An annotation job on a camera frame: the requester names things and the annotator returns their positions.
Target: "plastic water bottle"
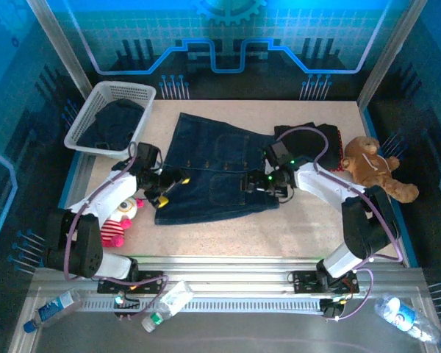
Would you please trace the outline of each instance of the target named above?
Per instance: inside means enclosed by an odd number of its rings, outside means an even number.
[[[72,313],[83,305],[75,288],[46,303],[36,310],[35,317],[23,325],[25,332],[33,332],[38,327],[49,327],[60,318]]]
[[[176,283],[166,293],[154,308],[154,313],[142,320],[142,326],[147,332],[152,332],[163,321],[174,317],[194,297],[190,286],[185,281]]]
[[[399,298],[385,296],[383,299],[378,299],[374,310],[400,331],[404,331],[424,343],[433,343],[441,348],[440,329],[426,316],[413,310]]]

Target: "stuffed toy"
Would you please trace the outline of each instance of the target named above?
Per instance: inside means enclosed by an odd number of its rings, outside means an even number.
[[[124,244],[124,230],[131,227],[137,210],[143,207],[144,201],[129,197],[111,213],[101,228],[101,244],[106,248],[119,247]]]
[[[413,202],[419,194],[413,184],[404,184],[392,178],[391,172],[400,162],[396,157],[383,158],[377,154],[379,142],[365,136],[354,138],[345,147],[342,167],[353,175],[356,184],[370,188],[378,185],[401,203]]]

